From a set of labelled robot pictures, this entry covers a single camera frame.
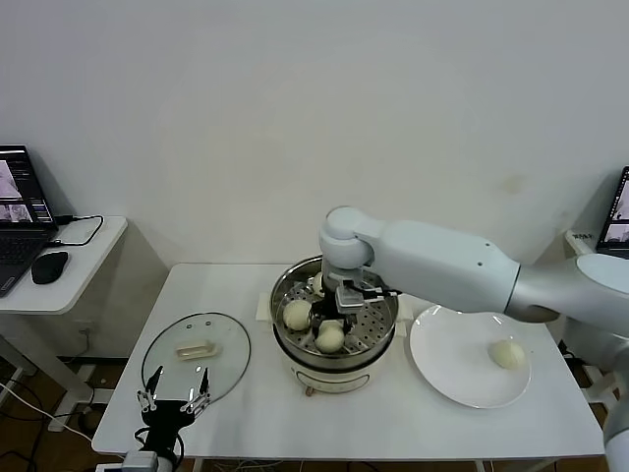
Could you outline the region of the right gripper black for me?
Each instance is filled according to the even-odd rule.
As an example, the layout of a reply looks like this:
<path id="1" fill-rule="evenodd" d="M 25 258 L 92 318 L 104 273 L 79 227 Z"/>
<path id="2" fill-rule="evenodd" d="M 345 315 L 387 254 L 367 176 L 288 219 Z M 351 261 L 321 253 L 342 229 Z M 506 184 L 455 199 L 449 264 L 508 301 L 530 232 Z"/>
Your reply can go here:
<path id="1" fill-rule="evenodd" d="M 356 316 L 346 316 L 338 311 L 336 302 L 334 300 L 322 299 L 315 301 L 311 304 L 309 326 L 313 339 L 317 339 L 322 323 L 324 321 L 344 321 L 344 344 L 345 345 L 358 345 L 360 339 L 355 333 L 355 327 L 357 324 Z"/>

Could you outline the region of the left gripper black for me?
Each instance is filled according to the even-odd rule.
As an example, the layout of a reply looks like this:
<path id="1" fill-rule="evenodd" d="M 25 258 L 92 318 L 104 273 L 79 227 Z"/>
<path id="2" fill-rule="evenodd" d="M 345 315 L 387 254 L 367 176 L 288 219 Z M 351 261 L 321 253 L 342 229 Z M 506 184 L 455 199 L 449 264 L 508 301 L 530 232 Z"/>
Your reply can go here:
<path id="1" fill-rule="evenodd" d="M 155 400 L 156 389 L 163 372 L 159 366 L 144 382 L 143 389 L 137 391 L 144 424 L 148 427 L 144 439 L 144 450 L 173 451 L 179 432 L 195 421 L 210 404 L 208 369 L 202 374 L 199 392 L 196 397 L 184 400 Z"/>

